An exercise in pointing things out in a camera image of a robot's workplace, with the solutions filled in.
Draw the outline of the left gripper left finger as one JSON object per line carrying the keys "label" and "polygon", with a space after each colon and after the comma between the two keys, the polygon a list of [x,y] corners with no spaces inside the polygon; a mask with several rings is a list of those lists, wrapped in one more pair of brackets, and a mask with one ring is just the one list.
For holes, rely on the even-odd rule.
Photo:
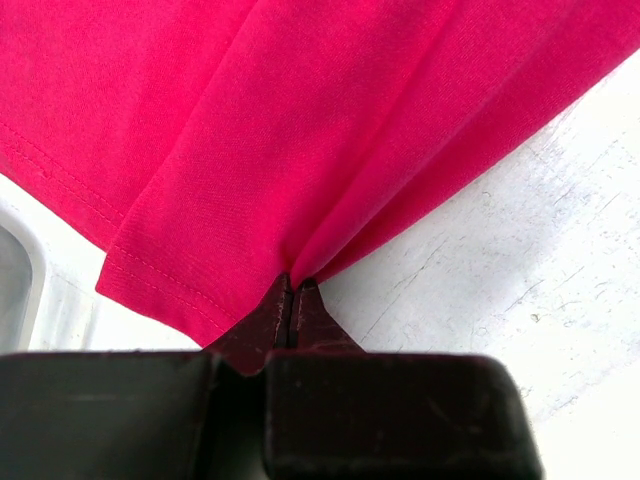
{"label": "left gripper left finger", "polygon": [[260,371],[287,316],[279,276],[202,351],[1,358],[5,479],[265,479]]}

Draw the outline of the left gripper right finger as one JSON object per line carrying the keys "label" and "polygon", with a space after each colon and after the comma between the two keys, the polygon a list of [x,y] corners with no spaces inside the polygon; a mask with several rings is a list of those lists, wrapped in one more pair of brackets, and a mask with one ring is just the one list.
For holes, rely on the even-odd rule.
{"label": "left gripper right finger", "polygon": [[367,353],[318,287],[277,279],[264,367],[264,464],[273,479],[539,479],[518,389],[493,358]]}

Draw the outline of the pink t shirt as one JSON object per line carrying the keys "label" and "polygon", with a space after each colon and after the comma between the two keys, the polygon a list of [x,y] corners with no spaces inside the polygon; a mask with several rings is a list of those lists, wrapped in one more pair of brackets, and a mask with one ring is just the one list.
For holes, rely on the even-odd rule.
{"label": "pink t shirt", "polygon": [[105,252],[102,295],[206,345],[638,47],[635,1],[5,1],[1,171]]}

